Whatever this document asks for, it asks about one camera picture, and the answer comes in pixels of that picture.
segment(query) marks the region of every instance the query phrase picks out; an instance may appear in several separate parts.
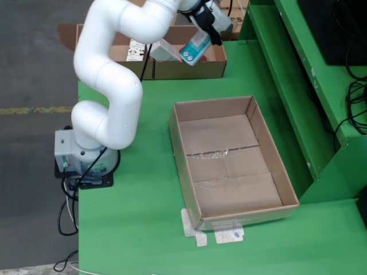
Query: yellow floor line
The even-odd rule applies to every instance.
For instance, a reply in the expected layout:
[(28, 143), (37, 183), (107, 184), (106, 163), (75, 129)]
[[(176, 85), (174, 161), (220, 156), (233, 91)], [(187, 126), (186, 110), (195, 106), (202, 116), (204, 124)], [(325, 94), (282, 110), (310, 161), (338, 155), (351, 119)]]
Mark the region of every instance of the yellow floor line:
[(0, 108), (0, 115), (27, 115), (28, 113), (70, 113), (72, 106), (37, 108)]

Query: computer monitor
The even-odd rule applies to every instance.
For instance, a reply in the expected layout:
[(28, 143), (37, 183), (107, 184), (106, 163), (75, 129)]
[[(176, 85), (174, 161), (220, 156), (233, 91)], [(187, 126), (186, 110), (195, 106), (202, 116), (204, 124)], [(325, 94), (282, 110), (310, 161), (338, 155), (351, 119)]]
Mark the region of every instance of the computer monitor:
[(303, 16), (329, 65), (367, 65), (367, 0), (298, 0)]

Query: cardboard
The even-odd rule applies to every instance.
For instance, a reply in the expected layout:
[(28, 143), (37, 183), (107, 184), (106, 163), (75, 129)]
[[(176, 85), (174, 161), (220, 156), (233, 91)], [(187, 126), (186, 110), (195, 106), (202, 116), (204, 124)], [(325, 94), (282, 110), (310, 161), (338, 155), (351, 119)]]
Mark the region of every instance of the cardboard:
[[(83, 25), (60, 23), (57, 27), (61, 43), (70, 50), (75, 50), (77, 39)], [(195, 26), (171, 26), (164, 40), (176, 49), (182, 49), (197, 32)], [(143, 70), (146, 54), (143, 61), (126, 61), (130, 38), (117, 33), (110, 50), (110, 58), (115, 62), (132, 70), (140, 76)], [(211, 46), (205, 53), (208, 62), (198, 62), (190, 66), (185, 62), (155, 62), (149, 58), (144, 79), (193, 79), (193, 78), (221, 78), (227, 64), (227, 55), (223, 45)]]
[(169, 124), (196, 230), (281, 219), (299, 206), (252, 96), (175, 103)]
[[(163, 39), (181, 50), (196, 33), (195, 26), (172, 26)], [(224, 46), (212, 45), (204, 55), (209, 62), (199, 61), (195, 66), (185, 62), (156, 61), (154, 79), (221, 78), (227, 64)]]
[[(60, 37), (61, 43), (68, 49), (74, 51), (77, 45), (77, 40), (80, 37), (83, 25), (81, 24), (70, 24), (60, 23), (57, 26), (58, 36)], [(138, 77), (142, 74), (144, 63), (147, 56), (147, 49), (143, 61), (126, 61), (127, 53), (130, 47), (131, 39), (123, 34), (116, 33), (115, 40), (111, 46), (110, 58), (123, 65), (126, 68), (132, 70)], [(145, 80), (153, 79), (153, 59), (149, 58), (147, 68), (144, 74)]]
[[(244, 10), (246, 10), (247, 6), (248, 6), (248, 2), (249, 2), (249, 0), (239, 0), (239, 1), (233, 0), (232, 8), (233, 9), (239, 9), (239, 8), (242, 7)], [(220, 5), (220, 7), (224, 8), (224, 10), (229, 10), (229, 7), (231, 5), (231, 0), (221, 0), (219, 5)]]

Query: sticker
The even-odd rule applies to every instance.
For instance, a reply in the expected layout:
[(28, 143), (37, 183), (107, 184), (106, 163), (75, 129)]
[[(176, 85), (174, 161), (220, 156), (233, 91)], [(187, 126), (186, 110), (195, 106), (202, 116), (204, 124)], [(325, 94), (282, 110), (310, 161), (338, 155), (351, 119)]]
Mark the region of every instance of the sticker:
[(243, 241), (245, 232), (243, 231), (242, 226), (236, 226), (231, 229), (214, 230), (214, 234), (216, 236), (217, 243), (220, 244), (228, 242), (241, 242)]
[[(81, 172), (85, 173), (86, 170), (91, 166), (92, 163), (84, 163), (80, 162)], [(89, 174), (99, 174), (107, 171), (107, 165), (104, 162), (98, 162), (94, 164), (92, 169), (89, 171)]]
[(183, 231), (185, 232), (186, 237), (194, 237), (196, 239), (197, 246), (206, 246), (208, 244), (208, 237), (206, 234), (199, 230), (194, 230), (187, 209), (181, 209), (181, 218), (183, 224)]
[(199, 30), (190, 42), (183, 47), (181, 57), (186, 61), (193, 61), (208, 45), (210, 45), (210, 36)]
[(183, 223), (183, 231), (185, 232), (186, 237), (194, 237), (195, 236), (195, 230), (191, 226), (189, 213), (187, 209), (181, 209), (181, 218)]
[(208, 237), (205, 233), (201, 231), (195, 232), (195, 238), (196, 238), (196, 245), (197, 246), (206, 246), (208, 244)]

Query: gray floor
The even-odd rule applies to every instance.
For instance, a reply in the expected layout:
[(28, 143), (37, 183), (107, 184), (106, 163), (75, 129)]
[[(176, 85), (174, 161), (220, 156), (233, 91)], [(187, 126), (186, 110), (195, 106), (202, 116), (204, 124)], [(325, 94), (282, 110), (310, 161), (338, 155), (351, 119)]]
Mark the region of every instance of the gray floor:
[[(82, 23), (91, 2), (0, 0), (0, 270), (52, 264), (77, 249), (77, 236), (57, 232), (64, 196), (53, 176), (54, 131), (71, 123), (70, 113), (4, 109), (75, 105), (73, 53), (57, 24)], [(72, 231), (66, 215), (62, 222)]]

